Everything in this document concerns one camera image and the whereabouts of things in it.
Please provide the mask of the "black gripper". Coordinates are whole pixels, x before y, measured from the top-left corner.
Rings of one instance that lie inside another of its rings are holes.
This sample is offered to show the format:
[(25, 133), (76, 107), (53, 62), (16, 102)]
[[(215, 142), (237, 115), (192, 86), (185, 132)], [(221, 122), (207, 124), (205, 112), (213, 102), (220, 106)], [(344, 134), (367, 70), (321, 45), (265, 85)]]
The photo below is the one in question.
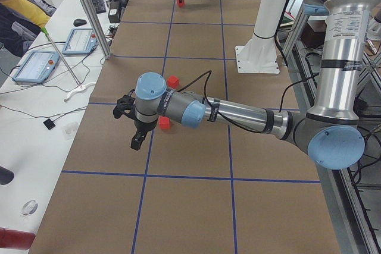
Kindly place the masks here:
[(134, 121), (137, 129), (135, 135), (131, 139), (130, 147), (133, 150), (140, 150), (142, 143), (146, 139), (147, 132), (152, 131), (157, 126), (157, 118), (155, 120), (149, 119), (148, 122), (143, 122), (143, 119), (138, 119), (138, 112), (135, 107), (135, 98), (130, 95), (124, 95), (117, 100), (117, 104), (113, 109), (113, 116), (119, 119), (125, 115)]

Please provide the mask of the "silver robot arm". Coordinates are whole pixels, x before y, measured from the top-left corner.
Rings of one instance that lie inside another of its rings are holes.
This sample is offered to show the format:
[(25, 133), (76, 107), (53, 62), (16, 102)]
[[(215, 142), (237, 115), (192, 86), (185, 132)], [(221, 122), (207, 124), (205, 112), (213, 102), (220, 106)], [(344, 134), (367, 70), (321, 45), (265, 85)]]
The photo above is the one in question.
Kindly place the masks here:
[(153, 72), (117, 101), (115, 118), (134, 121), (131, 147), (139, 150), (160, 116), (196, 128), (203, 119), (221, 121), (297, 146), (315, 163), (331, 170), (350, 167), (363, 155), (365, 142), (353, 110), (372, 9), (380, 0), (304, 0), (305, 15), (326, 17), (326, 34), (314, 105), (305, 114), (274, 112), (181, 92)]

